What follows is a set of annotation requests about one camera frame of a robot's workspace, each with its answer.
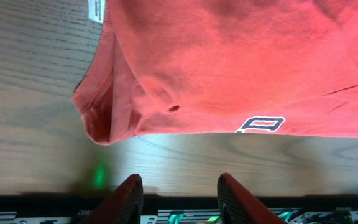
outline clothing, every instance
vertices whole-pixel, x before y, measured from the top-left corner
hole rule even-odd
[[[358,137],[358,1],[107,0],[73,101],[89,136]]]

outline white tag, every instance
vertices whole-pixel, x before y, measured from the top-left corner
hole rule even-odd
[[[89,19],[103,23],[106,0],[88,0]]]

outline wooden table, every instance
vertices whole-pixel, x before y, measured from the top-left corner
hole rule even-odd
[[[71,95],[98,46],[86,0],[0,0],[0,194],[110,186],[140,173],[145,191],[216,195],[230,172],[256,195],[358,194],[358,139],[254,134],[142,136],[93,144]]]

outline folded garment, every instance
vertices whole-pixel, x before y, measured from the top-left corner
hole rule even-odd
[[[358,137],[358,0],[107,0],[89,136]]]

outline logo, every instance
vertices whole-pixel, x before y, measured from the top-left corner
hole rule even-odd
[[[245,133],[249,129],[275,132],[280,128],[284,121],[285,118],[283,117],[254,116],[248,118],[236,132]]]

